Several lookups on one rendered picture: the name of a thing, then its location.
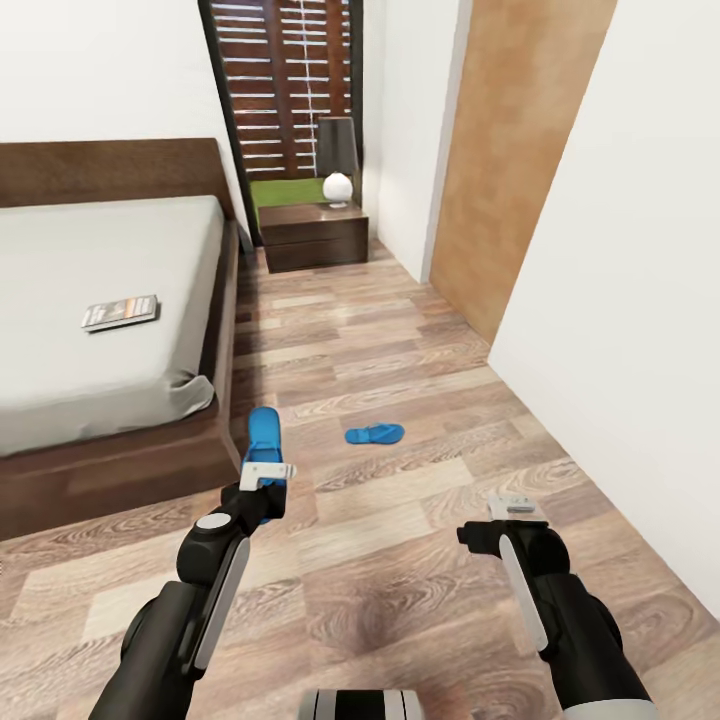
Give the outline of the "sandal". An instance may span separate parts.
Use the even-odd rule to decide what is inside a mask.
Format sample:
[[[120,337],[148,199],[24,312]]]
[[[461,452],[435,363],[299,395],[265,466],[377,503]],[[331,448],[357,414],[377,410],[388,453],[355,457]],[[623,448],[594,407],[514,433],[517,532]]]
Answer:
[[[376,424],[366,429],[349,429],[345,433],[348,444],[394,445],[401,440],[404,429],[399,424]]]
[[[280,418],[272,407],[254,408],[249,416],[250,449],[247,461],[280,464],[283,462],[281,449]],[[274,483],[287,487],[287,480],[259,479],[262,485]],[[266,524],[273,518],[263,518],[260,524]]]

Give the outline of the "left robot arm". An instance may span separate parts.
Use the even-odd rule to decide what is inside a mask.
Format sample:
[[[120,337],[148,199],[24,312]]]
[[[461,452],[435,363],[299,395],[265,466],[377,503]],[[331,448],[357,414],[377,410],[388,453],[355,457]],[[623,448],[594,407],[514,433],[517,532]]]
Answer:
[[[221,488],[222,506],[198,519],[176,558],[180,582],[136,614],[120,665],[88,720],[185,720],[195,681],[209,666],[263,518],[282,518],[292,463],[243,463],[241,481]]]

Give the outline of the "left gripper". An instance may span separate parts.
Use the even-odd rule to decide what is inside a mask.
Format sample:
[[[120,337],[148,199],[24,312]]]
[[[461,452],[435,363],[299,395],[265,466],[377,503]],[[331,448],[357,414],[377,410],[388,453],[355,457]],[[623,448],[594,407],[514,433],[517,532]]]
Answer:
[[[274,483],[262,486],[256,491],[241,491],[238,483],[221,488],[221,503],[248,502],[256,510],[257,527],[263,518],[282,518],[286,510],[287,487]]]

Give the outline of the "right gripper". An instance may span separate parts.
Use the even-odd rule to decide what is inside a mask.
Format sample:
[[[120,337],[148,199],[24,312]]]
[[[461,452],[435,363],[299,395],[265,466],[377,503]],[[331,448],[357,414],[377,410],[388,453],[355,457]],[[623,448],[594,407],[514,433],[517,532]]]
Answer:
[[[464,526],[456,529],[459,544],[468,544],[470,552],[481,555],[492,555],[501,558],[494,546],[494,534],[505,521],[491,522],[467,521]]]

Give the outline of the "hardback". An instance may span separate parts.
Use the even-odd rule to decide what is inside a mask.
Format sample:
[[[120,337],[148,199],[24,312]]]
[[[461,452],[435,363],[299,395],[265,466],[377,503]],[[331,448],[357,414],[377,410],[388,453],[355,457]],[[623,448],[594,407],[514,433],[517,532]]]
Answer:
[[[90,305],[80,326],[85,332],[156,318],[156,294]]]

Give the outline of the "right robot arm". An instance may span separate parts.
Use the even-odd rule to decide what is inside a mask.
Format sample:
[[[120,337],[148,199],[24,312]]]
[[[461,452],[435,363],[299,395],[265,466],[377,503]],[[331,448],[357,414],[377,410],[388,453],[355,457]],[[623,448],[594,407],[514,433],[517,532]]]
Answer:
[[[663,720],[622,653],[612,615],[569,573],[561,536],[545,520],[508,519],[534,512],[536,502],[526,494],[488,494],[486,508],[488,522],[458,527],[458,543],[503,560],[565,720]]]

